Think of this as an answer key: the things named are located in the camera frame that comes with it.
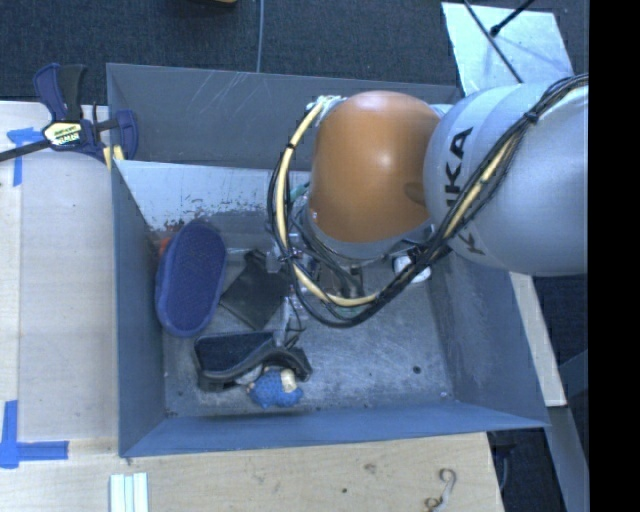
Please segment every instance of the yellow cable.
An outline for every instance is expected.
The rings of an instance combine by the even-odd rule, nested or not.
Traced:
[[[291,157],[293,156],[293,150],[298,145],[298,142],[302,138],[304,132],[309,128],[313,120],[320,114],[322,109],[324,108],[324,104],[322,102],[318,102],[311,111],[305,116],[300,123],[300,126],[295,131],[293,136],[291,137],[287,148],[282,155],[282,160],[280,162],[280,166],[278,167],[278,175],[277,175],[277,186],[276,186],[276,223],[278,228],[278,234],[282,243],[285,247],[288,247],[287,244],[287,225],[284,218],[284,204],[285,204],[285,183],[286,176],[289,172],[289,163],[291,162]],[[358,297],[355,299],[349,299],[345,297],[340,297],[337,295],[331,295],[329,293],[324,292],[320,287],[318,287],[311,279],[309,279],[302,270],[300,270],[297,266],[293,266],[296,278],[300,281],[311,293],[313,293],[316,297],[318,297],[323,302],[333,302],[338,306],[344,307],[354,307],[354,306],[363,306],[375,300],[378,296],[377,293],[367,295],[365,297]]]
[[[466,195],[466,197],[462,201],[462,204],[460,205],[460,208],[458,209],[456,214],[453,216],[453,219],[451,219],[451,222],[449,222],[449,225],[447,226],[447,230],[444,233],[444,238],[447,238],[451,234],[451,232],[458,225],[458,222],[460,221],[462,216],[467,212],[467,210],[471,206],[471,203],[476,200],[476,198],[478,197],[478,194],[480,194],[480,191],[484,187],[485,182],[489,178],[491,178],[491,176],[493,175],[493,173],[496,170],[496,167],[498,166],[498,163],[502,160],[502,156],[506,152],[508,145],[509,145],[508,143],[505,143],[500,148],[500,151],[498,151],[496,156],[493,157],[493,159],[491,160],[491,162],[489,163],[487,168],[484,170],[484,172],[480,176],[480,179],[478,181],[476,181],[476,183],[473,185],[471,190],[469,190],[468,194]]]

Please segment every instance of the gray carpet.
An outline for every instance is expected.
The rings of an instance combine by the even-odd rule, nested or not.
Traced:
[[[515,8],[520,1],[473,4]],[[107,102],[107,62],[459,83],[435,0],[238,0],[231,8],[188,0],[5,0],[2,8],[0,99],[34,100],[33,74],[50,62],[87,65],[81,101],[98,104]],[[588,72],[589,0],[538,0],[530,9],[554,13],[574,71]],[[586,277],[537,278],[535,285],[562,364],[587,348]],[[571,407],[588,457],[588,392],[572,397]],[[511,446],[507,512],[563,511],[543,432],[493,440]],[[496,464],[502,477],[502,459]]]

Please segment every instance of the blue brush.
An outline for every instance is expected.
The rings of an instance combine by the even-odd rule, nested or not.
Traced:
[[[227,252],[218,232],[193,220],[169,242],[156,274],[156,313],[174,336],[186,338],[203,330],[216,311]]]

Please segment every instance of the small blue toy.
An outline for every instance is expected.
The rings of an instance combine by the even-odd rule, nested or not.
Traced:
[[[293,370],[265,369],[264,374],[247,388],[249,396],[263,409],[271,405],[293,407],[302,398]]]

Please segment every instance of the yellow label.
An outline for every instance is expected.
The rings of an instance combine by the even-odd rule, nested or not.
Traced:
[[[64,146],[80,140],[82,126],[79,123],[54,123],[44,130],[44,136],[54,146]]]

